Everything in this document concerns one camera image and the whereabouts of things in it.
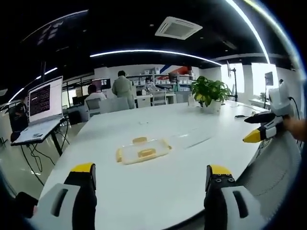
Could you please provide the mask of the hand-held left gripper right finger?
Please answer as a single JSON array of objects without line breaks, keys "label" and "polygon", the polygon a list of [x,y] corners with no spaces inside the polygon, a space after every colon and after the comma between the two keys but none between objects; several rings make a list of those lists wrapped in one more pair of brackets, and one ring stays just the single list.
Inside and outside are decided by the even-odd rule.
[{"label": "hand-held left gripper right finger", "polygon": [[259,201],[223,166],[207,166],[203,205],[205,230],[261,230],[266,225]]}]

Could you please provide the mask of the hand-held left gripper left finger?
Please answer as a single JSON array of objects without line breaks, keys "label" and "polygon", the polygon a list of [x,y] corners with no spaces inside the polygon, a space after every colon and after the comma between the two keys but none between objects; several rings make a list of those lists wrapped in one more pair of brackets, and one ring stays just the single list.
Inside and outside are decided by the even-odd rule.
[{"label": "hand-held left gripper left finger", "polygon": [[31,223],[36,230],[94,230],[97,205],[95,164],[75,166],[64,183],[38,201]]}]

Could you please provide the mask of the person's right hand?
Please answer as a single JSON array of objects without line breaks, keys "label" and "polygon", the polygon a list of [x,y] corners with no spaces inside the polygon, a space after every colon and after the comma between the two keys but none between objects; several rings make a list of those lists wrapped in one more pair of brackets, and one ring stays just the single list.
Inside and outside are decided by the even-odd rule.
[{"label": "person's right hand", "polygon": [[297,120],[293,117],[285,116],[283,125],[289,131],[294,139],[305,142],[307,140],[307,120]]}]

